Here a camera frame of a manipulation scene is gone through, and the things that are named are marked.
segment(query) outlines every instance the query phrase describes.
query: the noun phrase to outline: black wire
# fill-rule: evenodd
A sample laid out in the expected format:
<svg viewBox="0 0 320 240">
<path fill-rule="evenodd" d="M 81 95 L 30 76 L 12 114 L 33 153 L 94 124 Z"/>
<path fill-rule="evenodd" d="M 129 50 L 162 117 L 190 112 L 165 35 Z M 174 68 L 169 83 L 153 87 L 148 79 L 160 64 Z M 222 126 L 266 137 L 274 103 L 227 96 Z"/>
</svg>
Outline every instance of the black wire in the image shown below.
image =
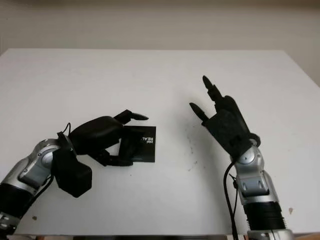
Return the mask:
<svg viewBox="0 0 320 240">
<path fill-rule="evenodd" d="M 237 209 L 237 202 L 238 202 L 238 186 L 237 186 L 237 182 L 236 182 L 236 178 L 234 176 L 232 176 L 230 173 L 229 173 L 229 176 L 232 178 L 233 180 L 233 186 L 235 188 L 235 202 L 234 202 L 234 207 L 233 207 L 233 217 L 235 217 L 236 215 L 236 209 Z"/>
<path fill-rule="evenodd" d="M 235 202 L 234 202 L 234 208 L 233 208 L 233 218 L 235 218 L 236 215 L 236 209 L 237 209 L 237 201 L 238 201 L 238 189 L 235 190 Z"/>
<path fill-rule="evenodd" d="M 238 231 L 237 231 L 237 226 L 235 222 L 235 218 L 233 215 L 233 210 L 231 207 L 230 199 L 229 199 L 229 194 L 228 194 L 228 189 L 227 189 L 227 177 L 230 169 L 235 165 L 236 161 L 232 161 L 230 165 L 226 168 L 224 175 L 223 175 L 223 190 L 224 190 L 224 195 L 226 199 L 226 204 L 228 205 L 228 210 L 231 218 L 231 227 L 232 227 L 232 236 L 234 240 L 239 240 L 238 238 Z"/>
<path fill-rule="evenodd" d="M 67 130 L 68 127 L 69 127 L 68 135 L 70 134 L 70 132 L 71 132 L 71 123 L 70 122 L 67 123 L 67 125 L 65 126 L 65 129 L 62 131 L 63 134 L 65 133 L 65 131 Z"/>
<path fill-rule="evenodd" d="M 40 197 L 41 194 L 44 193 L 45 190 L 48 189 L 48 187 L 52 184 L 52 182 L 54 181 L 54 176 L 51 175 L 48 179 L 48 183 L 34 196 L 34 198 L 29 202 L 28 207 L 25 208 L 25 212 L 23 213 L 26 214 L 26 212 L 28 211 L 28 209 L 31 207 L 32 204 L 34 204 L 34 202 L 37 200 L 37 198 Z"/>
</svg>

